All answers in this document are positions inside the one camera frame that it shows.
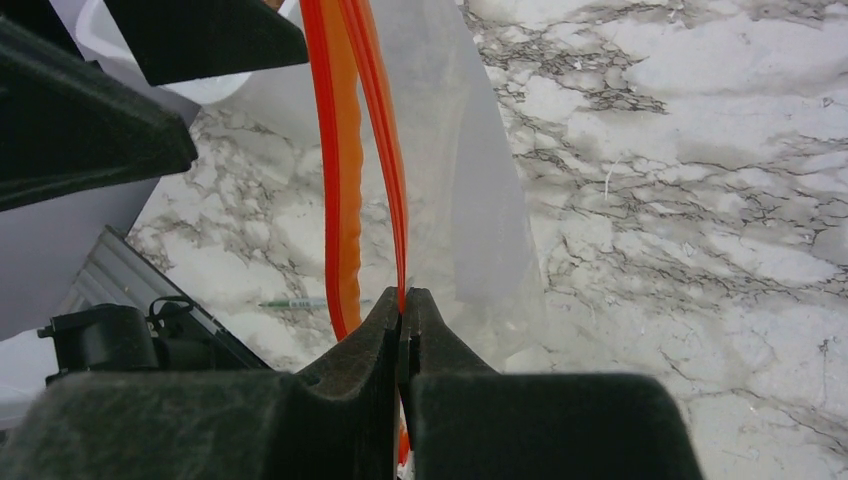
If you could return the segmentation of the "clear zip bag orange zipper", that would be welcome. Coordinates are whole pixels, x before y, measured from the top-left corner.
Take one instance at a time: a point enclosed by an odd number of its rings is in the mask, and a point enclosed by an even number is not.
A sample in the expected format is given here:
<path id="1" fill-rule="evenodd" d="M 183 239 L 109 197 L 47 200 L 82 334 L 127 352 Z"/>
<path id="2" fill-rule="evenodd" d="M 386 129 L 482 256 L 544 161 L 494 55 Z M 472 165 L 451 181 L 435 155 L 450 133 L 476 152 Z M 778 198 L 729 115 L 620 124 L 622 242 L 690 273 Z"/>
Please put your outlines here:
<path id="1" fill-rule="evenodd" d="M 452 1 L 304 1 L 336 344 L 280 380 L 271 479 L 494 478 L 497 352 L 543 311 L 524 196 Z"/>

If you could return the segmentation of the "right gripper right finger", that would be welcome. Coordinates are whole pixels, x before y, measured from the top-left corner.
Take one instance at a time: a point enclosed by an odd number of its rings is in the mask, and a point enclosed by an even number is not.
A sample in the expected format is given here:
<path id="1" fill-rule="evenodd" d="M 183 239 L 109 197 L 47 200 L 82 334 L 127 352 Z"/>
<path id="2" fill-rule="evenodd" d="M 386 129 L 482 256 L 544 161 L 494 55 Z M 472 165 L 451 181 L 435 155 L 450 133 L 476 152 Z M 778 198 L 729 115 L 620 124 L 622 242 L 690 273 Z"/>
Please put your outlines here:
<path id="1" fill-rule="evenodd" d="M 401 316 L 401 395 L 419 479 L 699 479 L 681 415 L 627 373 L 501 374 L 413 288 Z"/>

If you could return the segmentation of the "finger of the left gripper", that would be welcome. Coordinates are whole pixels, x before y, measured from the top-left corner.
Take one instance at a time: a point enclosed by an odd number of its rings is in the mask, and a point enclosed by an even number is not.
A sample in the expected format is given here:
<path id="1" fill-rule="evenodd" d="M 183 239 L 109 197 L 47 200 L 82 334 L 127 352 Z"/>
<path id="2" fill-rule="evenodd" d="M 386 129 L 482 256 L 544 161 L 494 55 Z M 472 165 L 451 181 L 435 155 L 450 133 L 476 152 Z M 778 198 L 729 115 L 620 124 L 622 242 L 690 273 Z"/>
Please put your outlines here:
<path id="1" fill-rule="evenodd" d="M 187 171 L 183 119 L 1 20 L 1 208 Z"/>
<path id="2" fill-rule="evenodd" d="M 148 83 L 308 62 L 300 28 L 260 0 L 106 0 Z"/>

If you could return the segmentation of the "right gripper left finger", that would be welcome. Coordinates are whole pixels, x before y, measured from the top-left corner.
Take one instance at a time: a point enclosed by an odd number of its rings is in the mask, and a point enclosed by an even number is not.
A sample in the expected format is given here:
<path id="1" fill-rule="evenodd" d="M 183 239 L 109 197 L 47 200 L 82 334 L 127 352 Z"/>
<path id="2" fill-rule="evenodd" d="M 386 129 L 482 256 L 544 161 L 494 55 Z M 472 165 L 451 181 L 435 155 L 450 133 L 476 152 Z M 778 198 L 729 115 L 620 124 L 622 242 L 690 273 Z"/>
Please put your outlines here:
<path id="1" fill-rule="evenodd" d="M 399 311 L 297 373 L 91 372 L 34 402 L 1 450 L 5 479 L 392 479 Z"/>

